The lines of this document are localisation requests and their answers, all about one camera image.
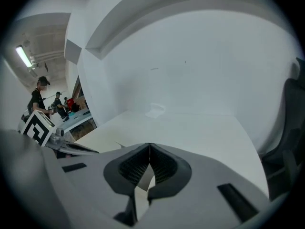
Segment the background table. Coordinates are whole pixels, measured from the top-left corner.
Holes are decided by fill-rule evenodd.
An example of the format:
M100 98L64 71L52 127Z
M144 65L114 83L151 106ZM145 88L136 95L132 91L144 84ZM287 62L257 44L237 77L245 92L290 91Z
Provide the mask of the background table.
M214 158L260 188L268 185L261 161L234 116L165 113L156 119L126 111L76 143L107 152L138 143L158 143Z
M81 123L84 123L85 121L92 118L91 113L83 115L85 112L89 111L89 109L82 109L78 112L76 112L74 115L69 116L69 120L62 123L58 128L62 128L64 132L68 132L72 130L73 128L77 127Z

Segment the man wearing black cap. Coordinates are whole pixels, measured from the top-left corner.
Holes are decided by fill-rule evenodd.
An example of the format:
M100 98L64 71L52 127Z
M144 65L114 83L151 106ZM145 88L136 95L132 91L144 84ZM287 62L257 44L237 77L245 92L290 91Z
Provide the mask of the man wearing black cap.
M32 92L32 98L28 104L29 115L33 113L34 110L39 110L45 113L48 118L50 114L53 114L53 110L47 110L43 104L43 100L40 92L46 90L47 85L50 85L50 82L47 80L45 76L39 77L37 82L37 87Z
M57 92L56 95L55 95L55 100L54 100L54 105L57 109L57 112L59 113L59 115L62 117L62 118L66 118L68 116L68 114L66 113L65 111L65 106L63 106L61 104L61 100L59 99L59 96L61 95L60 92Z

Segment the black cap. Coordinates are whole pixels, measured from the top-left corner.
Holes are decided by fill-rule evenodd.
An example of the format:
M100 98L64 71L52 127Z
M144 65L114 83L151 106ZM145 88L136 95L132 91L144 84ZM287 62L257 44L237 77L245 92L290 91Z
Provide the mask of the black cap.
M50 82L47 80L45 76L39 77L38 82L45 83L46 85L50 85Z

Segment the ceiling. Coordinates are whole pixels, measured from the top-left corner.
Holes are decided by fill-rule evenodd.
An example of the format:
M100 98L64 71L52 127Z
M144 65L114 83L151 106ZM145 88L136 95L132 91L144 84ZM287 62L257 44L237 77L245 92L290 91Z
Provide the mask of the ceiling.
M10 64L19 80L26 88L32 88L40 76L46 76L50 82L65 79L64 45L66 23L58 25L43 25L36 23L22 23L11 30L3 48L3 55ZM22 45L27 57L34 55L38 65L33 72L21 60L16 47Z

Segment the table top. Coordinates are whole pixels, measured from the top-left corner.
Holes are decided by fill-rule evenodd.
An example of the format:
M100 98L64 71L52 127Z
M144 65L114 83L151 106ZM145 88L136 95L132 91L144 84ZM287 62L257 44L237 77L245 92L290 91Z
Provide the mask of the table top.
M58 128L62 128L64 132L68 132L71 129L77 127L81 123L84 123L85 121L92 118L91 113L83 115L85 112L87 112L88 109L82 109L78 112L76 112L74 115L70 116L69 120L62 123Z
M158 118L126 111L76 143L107 152L138 143L173 146L214 158L260 188L268 185L258 153L234 116L165 113Z

